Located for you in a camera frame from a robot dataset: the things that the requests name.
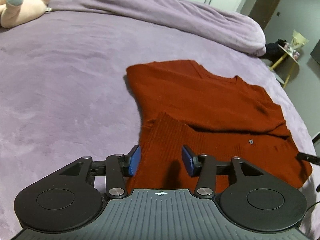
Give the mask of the black clothing heap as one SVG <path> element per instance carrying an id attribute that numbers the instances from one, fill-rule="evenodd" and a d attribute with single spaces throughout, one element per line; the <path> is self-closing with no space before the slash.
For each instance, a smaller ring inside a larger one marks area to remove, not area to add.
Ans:
<path id="1" fill-rule="evenodd" d="M 287 43 L 286 40 L 278 39 L 275 43 L 268 43 L 266 45 L 266 53 L 261 56 L 261 59 L 267 59 L 271 62 L 276 62 L 279 58 L 282 57 L 283 53 L 279 46 L 283 47 Z"/>

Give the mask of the purple rumpled blanket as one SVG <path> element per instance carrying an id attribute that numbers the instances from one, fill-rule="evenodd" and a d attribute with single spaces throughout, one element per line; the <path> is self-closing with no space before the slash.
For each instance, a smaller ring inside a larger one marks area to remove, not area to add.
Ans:
<path id="1" fill-rule="evenodd" d="M 186 0 L 50 0 L 55 11 L 114 14 L 185 31 L 253 56 L 266 53 L 260 25 L 248 16 Z"/>

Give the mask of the red knit sweater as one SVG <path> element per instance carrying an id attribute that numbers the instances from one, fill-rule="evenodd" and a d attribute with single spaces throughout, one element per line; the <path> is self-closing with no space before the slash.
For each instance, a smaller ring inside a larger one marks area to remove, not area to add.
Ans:
<path id="1" fill-rule="evenodd" d="M 190 189 L 182 147 L 218 161 L 239 156 L 295 188 L 312 174 L 287 128 L 281 107 L 260 86 L 208 72 L 191 60 L 127 68 L 142 112 L 137 173 L 127 189 Z"/>

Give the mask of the yellow legged side table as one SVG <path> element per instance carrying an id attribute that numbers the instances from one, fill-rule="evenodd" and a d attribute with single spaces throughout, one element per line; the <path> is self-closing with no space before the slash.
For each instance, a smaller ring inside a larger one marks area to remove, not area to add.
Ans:
<path id="1" fill-rule="evenodd" d="M 298 52 L 294 49 L 292 49 L 290 46 L 285 45 L 284 47 L 281 45 L 278 45 L 279 51 L 282 53 L 281 57 L 279 59 L 277 59 L 277 61 L 272 64 L 272 66 L 270 67 L 270 71 L 275 75 L 276 80 L 278 82 L 280 82 L 280 84 L 282 85 L 282 87 L 285 89 L 287 84 L 289 83 L 291 76 L 294 72 L 294 70 L 296 68 L 299 68 L 299 63 L 297 61 L 298 59 Z M 285 77 L 285 79 L 281 78 L 277 73 L 276 73 L 276 69 L 282 64 L 284 63 L 285 60 L 288 60 L 290 63 L 290 69 L 287 72 L 287 75 Z"/>

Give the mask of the white bouquet on table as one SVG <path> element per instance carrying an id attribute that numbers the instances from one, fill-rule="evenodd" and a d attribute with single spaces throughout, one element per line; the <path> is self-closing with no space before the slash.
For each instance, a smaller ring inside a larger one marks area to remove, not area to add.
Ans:
<path id="1" fill-rule="evenodd" d="M 297 59 L 300 56 L 300 49 L 308 42 L 309 40 L 307 38 L 305 38 L 301 33 L 294 30 L 292 33 L 291 42 L 286 43 L 284 48 L 291 57 Z"/>

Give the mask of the pink plush toy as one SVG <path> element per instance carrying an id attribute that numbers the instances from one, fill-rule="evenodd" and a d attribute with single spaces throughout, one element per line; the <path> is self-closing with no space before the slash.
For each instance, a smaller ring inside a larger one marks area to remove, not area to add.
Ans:
<path id="1" fill-rule="evenodd" d="M 1 0 L 1 27 L 13 28 L 48 12 L 50 0 Z"/>

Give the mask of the purple bed sheet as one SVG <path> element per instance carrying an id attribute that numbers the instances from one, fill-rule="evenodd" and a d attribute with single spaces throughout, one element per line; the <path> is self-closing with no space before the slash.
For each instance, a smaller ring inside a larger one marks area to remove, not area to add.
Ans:
<path id="1" fill-rule="evenodd" d="M 137 143 L 141 118 L 128 66 L 194 60 L 263 87 L 301 152 L 315 149 L 303 120 L 258 58 L 206 38 L 128 17 L 53 11 L 1 29 L 1 239 L 21 227 L 16 195 L 82 157 L 103 160 Z"/>

